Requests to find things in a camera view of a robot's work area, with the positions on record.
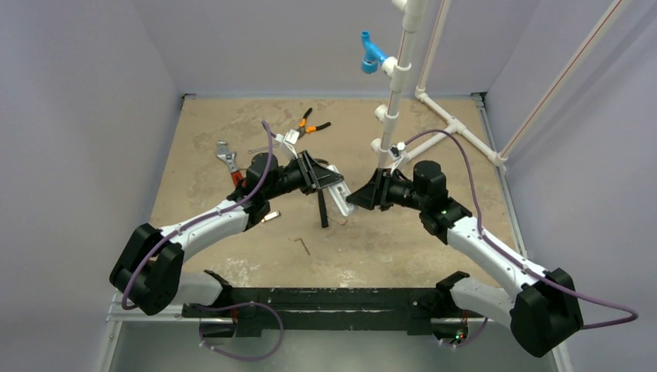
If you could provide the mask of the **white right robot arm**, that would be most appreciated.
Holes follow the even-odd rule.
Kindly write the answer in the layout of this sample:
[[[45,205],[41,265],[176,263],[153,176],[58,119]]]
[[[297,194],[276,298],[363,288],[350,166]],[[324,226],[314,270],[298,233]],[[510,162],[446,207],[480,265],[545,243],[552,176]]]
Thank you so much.
[[[543,357],[583,328],[572,277],[531,262],[489,234],[449,195],[446,176],[435,161],[417,163],[411,178],[398,169],[378,168],[346,202],[367,210],[394,205],[417,210],[430,235],[469,257],[498,283],[492,288],[468,276],[454,280],[435,294],[442,314],[462,309],[492,319],[534,357]]]

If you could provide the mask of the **white air conditioner remote control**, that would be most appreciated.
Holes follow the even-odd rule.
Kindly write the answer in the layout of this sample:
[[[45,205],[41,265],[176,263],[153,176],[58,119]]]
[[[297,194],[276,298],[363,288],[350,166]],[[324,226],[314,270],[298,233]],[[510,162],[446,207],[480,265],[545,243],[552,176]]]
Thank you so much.
[[[336,207],[343,217],[351,216],[358,209],[356,205],[348,203],[346,200],[347,197],[351,195],[351,191],[344,179],[338,183],[329,185],[326,190],[331,195]]]

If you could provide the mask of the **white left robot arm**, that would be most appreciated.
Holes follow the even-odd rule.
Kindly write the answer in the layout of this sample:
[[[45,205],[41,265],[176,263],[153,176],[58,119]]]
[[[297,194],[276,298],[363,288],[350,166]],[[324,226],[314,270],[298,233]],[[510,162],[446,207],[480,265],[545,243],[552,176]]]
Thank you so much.
[[[342,174],[306,150],[285,166],[272,153],[257,154],[234,191],[214,208],[170,226],[144,223],[133,230],[109,275],[122,294],[122,309],[155,315],[171,304],[194,304],[210,316],[223,316],[231,306],[231,296],[223,291],[227,283],[210,270],[184,274],[184,264],[259,224],[270,212],[270,200],[293,191],[311,195],[343,181]]]

